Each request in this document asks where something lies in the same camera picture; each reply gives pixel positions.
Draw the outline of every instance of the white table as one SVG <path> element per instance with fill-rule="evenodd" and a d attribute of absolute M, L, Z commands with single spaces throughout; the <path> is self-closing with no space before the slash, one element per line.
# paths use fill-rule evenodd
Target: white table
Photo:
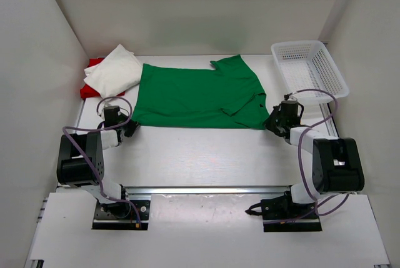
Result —
<path fill-rule="evenodd" d="M 142 62 L 161 67 L 212 69 L 211 60 L 227 56 L 148 56 Z M 243 56 L 257 74 L 267 109 L 283 100 L 284 86 L 271 55 Z M 125 98 L 136 104 L 139 86 Z M 79 127 L 96 128 L 100 98 L 86 99 Z M 127 108 L 123 101 L 111 101 Z M 306 107 L 302 123 L 323 118 L 319 106 Z M 321 125 L 316 129 L 328 133 Z M 140 127 L 124 144 L 104 151 L 106 174 L 124 186 L 286 186 L 300 181 L 296 147 L 269 131 Z M 311 156 L 304 155 L 306 169 Z"/>
<path fill-rule="evenodd" d="M 244 213 L 259 200 L 250 194 L 153 195 L 148 231 L 99 231 L 91 229 L 95 200 L 90 194 L 54 193 L 31 259 L 44 260 L 43 268 L 373 268 L 389 263 L 366 196 L 351 196 L 321 219 L 322 232 L 312 233 L 263 233 L 261 218 Z"/>

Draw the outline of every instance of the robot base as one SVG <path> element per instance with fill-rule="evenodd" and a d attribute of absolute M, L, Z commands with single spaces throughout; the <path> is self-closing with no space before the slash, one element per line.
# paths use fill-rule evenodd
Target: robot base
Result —
<path fill-rule="evenodd" d="M 150 201 L 131 200 L 131 202 L 133 202 L 139 211 L 141 228 L 138 228 L 136 225 L 136 214 L 134 211 L 124 218 L 117 218 L 111 213 L 102 211 L 100 203 L 97 202 L 93 215 L 92 229 L 146 231 L 149 227 Z"/>
<path fill-rule="evenodd" d="M 262 216 L 264 232 L 320 232 L 322 231 L 319 217 L 312 213 L 304 218 L 297 219 L 313 210 L 314 204 L 295 204 L 292 202 L 290 192 L 273 199 L 262 199 L 258 204 L 252 205 L 246 213 Z M 294 222 L 271 223 L 279 220 L 294 219 Z"/>

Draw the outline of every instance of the folded towel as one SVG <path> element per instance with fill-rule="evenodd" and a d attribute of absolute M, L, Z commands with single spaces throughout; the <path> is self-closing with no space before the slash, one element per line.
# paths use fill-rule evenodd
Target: folded towel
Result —
<path fill-rule="evenodd" d="M 100 93 L 101 97 L 116 96 L 139 84 L 143 64 L 133 53 L 118 45 L 92 70 L 84 82 Z"/>
<path fill-rule="evenodd" d="M 85 69 L 85 73 L 86 70 L 88 68 L 92 68 L 92 67 L 97 67 L 98 64 L 104 60 L 103 57 L 99 57 L 98 59 L 89 59 L 89 65 L 87 66 L 87 68 Z M 83 88 L 80 90 L 81 93 L 81 99 L 85 100 L 89 97 L 95 97 L 95 96 L 100 96 L 100 93 L 98 93 L 96 90 L 94 90 L 93 88 L 89 87 L 88 85 L 85 84 L 85 86 L 83 86 Z M 118 94 L 118 96 L 123 96 L 125 95 L 125 92 L 122 92 L 120 94 Z"/>

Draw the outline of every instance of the white plastic basket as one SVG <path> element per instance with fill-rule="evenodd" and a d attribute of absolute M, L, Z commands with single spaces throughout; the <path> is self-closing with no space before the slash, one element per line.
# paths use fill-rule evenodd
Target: white plastic basket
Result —
<path fill-rule="evenodd" d="M 349 94 L 344 79 L 325 45 L 317 40 L 275 43 L 271 46 L 275 65 L 282 75 L 287 93 L 301 89 L 322 89 L 334 97 Z M 320 92 L 296 94 L 302 104 L 323 104 L 332 101 Z"/>

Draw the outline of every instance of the red cloth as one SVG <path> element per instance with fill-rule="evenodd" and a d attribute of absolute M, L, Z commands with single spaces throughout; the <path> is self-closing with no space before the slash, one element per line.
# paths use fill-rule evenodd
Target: red cloth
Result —
<path fill-rule="evenodd" d="M 102 60 L 104 60 L 103 57 L 99 57 L 97 59 L 89 59 L 88 67 L 97 65 Z M 89 97 L 100 96 L 100 94 L 96 90 L 94 90 L 92 87 L 89 87 L 87 84 L 85 84 L 85 86 L 83 86 L 83 88 L 80 90 L 80 92 L 81 92 L 81 99 L 83 99 L 83 100 L 85 100 Z M 123 96 L 123 95 L 125 95 L 125 92 L 118 94 L 118 96 Z"/>

